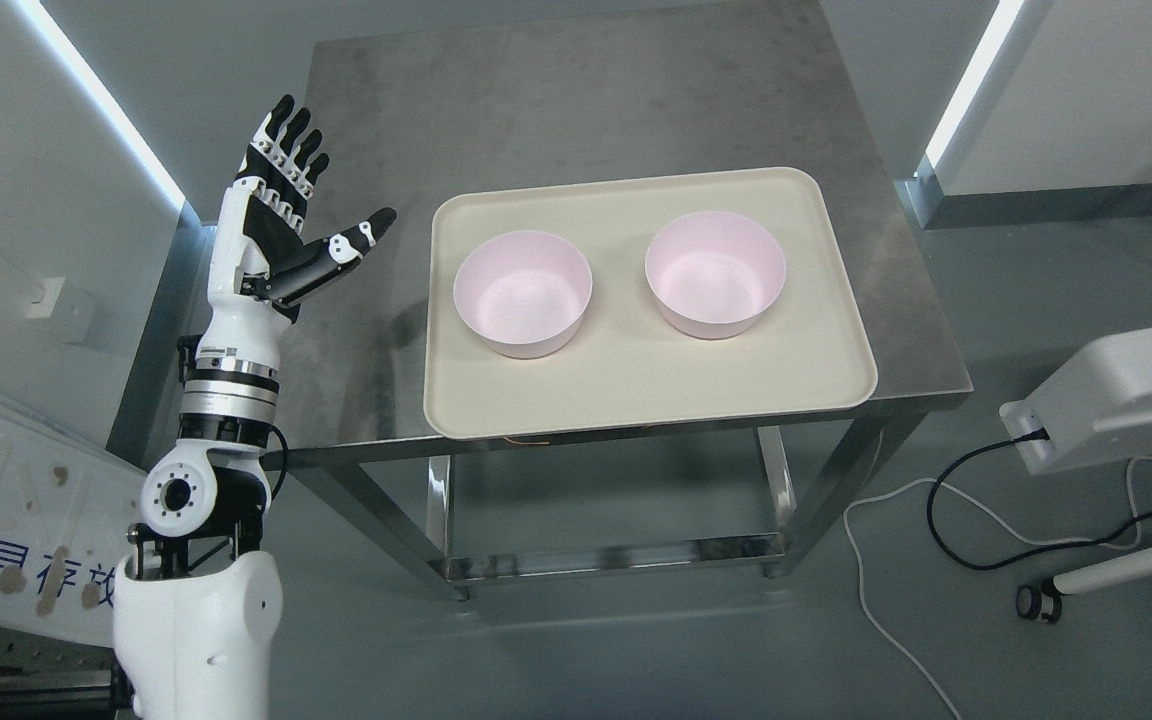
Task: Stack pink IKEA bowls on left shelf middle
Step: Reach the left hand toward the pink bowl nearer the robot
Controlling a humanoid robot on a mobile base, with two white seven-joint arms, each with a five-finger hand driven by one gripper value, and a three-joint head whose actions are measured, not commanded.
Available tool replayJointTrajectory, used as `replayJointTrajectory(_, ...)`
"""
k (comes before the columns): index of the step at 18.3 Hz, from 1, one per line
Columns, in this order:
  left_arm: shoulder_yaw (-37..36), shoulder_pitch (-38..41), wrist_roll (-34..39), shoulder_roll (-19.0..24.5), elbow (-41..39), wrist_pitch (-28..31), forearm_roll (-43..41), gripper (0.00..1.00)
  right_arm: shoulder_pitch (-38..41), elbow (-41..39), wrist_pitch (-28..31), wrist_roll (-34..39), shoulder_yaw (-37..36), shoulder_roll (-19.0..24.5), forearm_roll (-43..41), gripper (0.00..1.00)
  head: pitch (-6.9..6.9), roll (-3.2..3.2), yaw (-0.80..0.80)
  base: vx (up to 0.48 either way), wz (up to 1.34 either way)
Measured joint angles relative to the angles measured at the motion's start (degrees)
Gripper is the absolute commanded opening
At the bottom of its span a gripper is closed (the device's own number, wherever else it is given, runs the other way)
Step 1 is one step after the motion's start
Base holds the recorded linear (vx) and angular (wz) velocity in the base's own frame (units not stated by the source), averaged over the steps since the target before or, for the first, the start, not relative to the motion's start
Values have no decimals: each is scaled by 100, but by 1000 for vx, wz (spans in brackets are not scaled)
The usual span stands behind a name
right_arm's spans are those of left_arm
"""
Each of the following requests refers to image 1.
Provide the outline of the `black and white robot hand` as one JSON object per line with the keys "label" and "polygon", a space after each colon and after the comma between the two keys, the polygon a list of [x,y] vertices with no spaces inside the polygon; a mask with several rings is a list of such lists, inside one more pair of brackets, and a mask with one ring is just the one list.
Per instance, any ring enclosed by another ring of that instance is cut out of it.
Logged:
{"label": "black and white robot hand", "polygon": [[262,119],[221,200],[209,272],[211,300],[264,306],[297,323],[306,297],[351,273],[396,223],[379,209],[342,232],[303,240],[308,202],[328,168],[323,132],[291,94]]}

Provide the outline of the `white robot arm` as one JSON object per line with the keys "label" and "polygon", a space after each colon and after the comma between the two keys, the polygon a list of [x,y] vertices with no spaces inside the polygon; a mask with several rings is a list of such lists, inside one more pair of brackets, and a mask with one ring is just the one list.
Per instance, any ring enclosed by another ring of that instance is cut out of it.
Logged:
{"label": "white robot arm", "polygon": [[265,719],[282,579],[262,529],[278,401],[270,302],[215,293],[184,369],[179,437],[141,488],[116,568],[113,639],[138,719]]}

